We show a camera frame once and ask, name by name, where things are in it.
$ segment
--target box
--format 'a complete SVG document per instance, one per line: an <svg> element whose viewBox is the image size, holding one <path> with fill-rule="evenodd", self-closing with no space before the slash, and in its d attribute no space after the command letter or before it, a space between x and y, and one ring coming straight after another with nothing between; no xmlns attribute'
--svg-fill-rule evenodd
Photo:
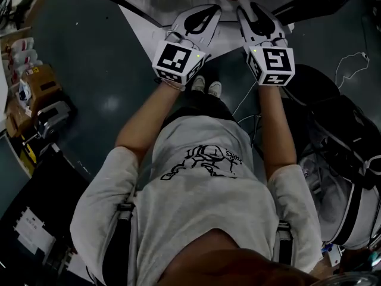
<svg viewBox="0 0 381 286"><path fill-rule="evenodd" d="M295 75L291 48L249 46L246 63L258 85L286 86Z"/></svg>
<svg viewBox="0 0 381 286"><path fill-rule="evenodd" d="M7 105L7 121L5 127L11 138L20 136L25 130L33 126L33 120L25 114L18 104L17 98L13 98Z"/></svg>
<svg viewBox="0 0 381 286"><path fill-rule="evenodd" d="M159 41L152 68L158 77L186 85L204 65L206 57L204 52L178 43Z"/></svg>
<svg viewBox="0 0 381 286"><path fill-rule="evenodd" d="M32 93L29 104L32 118L37 115L39 110L50 104L49 100L53 95L62 90L55 78L53 69L48 64L26 70L21 79L29 85Z"/></svg>

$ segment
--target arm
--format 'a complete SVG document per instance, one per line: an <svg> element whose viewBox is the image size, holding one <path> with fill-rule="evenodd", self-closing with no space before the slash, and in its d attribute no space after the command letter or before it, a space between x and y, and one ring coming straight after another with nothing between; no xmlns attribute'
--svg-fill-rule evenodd
<svg viewBox="0 0 381 286"><path fill-rule="evenodd" d="M116 147L132 151L142 162L146 152L155 142L163 121L171 110L180 91L161 83L141 108L124 125L116 140Z"/></svg>
<svg viewBox="0 0 381 286"><path fill-rule="evenodd" d="M296 151L278 87L260 86L263 154L267 180L279 168L296 164Z"/></svg>
<svg viewBox="0 0 381 286"><path fill-rule="evenodd" d="M309 272L321 258L315 204L300 166L278 87L260 86L264 164L268 187L281 219L291 226L293 266Z"/></svg>
<svg viewBox="0 0 381 286"><path fill-rule="evenodd" d="M70 225L71 238L86 266L100 281L105 247L118 218L117 206L136 185L139 163L179 93L165 83L159 85L121 130L117 147L78 201Z"/></svg>

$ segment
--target cardboard box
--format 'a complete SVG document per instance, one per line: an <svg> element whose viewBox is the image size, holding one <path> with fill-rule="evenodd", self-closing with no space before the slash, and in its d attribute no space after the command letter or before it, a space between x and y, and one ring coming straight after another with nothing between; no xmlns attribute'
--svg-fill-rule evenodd
<svg viewBox="0 0 381 286"><path fill-rule="evenodd" d="M11 138L20 136L26 129L33 126L33 120L25 114L18 104L17 98L13 98L7 105L7 121L5 127Z"/></svg>
<svg viewBox="0 0 381 286"><path fill-rule="evenodd" d="M50 104L49 99L51 100L54 94L62 90L61 85L55 78L53 69L48 64L26 70L21 79L28 83L32 93L29 105L32 117L37 115L39 110Z"/></svg>

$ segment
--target yellow label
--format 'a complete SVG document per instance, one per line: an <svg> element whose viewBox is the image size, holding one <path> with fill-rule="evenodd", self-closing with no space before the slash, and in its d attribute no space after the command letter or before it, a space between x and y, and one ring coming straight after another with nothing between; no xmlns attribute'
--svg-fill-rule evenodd
<svg viewBox="0 0 381 286"><path fill-rule="evenodd" d="M29 157L33 160L33 162L34 162L35 164L37 164L37 160L36 160L36 155L35 155L35 153L34 153L33 150L30 148L29 144L27 144L26 147L28 148L28 155L29 155Z"/></svg>

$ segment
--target backpack strap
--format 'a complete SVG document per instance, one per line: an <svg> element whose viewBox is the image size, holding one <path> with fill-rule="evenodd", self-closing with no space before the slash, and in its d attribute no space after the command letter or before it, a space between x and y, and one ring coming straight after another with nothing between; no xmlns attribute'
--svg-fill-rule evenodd
<svg viewBox="0 0 381 286"><path fill-rule="evenodd" d="M135 278L137 234L136 210L133 203L135 186L127 200L119 204L119 218L103 259L102 274L106 286L127 286Z"/></svg>
<svg viewBox="0 0 381 286"><path fill-rule="evenodd" d="M351 236L357 220L358 209L360 208L362 191L363 188L361 186L352 184L352 192L348 200L343 223L340 230L338 230L337 236L332 241L335 245L345 245L349 236Z"/></svg>
<svg viewBox="0 0 381 286"><path fill-rule="evenodd" d="M293 237L291 226L284 220L279 221L277 229L273 260L285 265L291 265L293 259Z"/></svg>

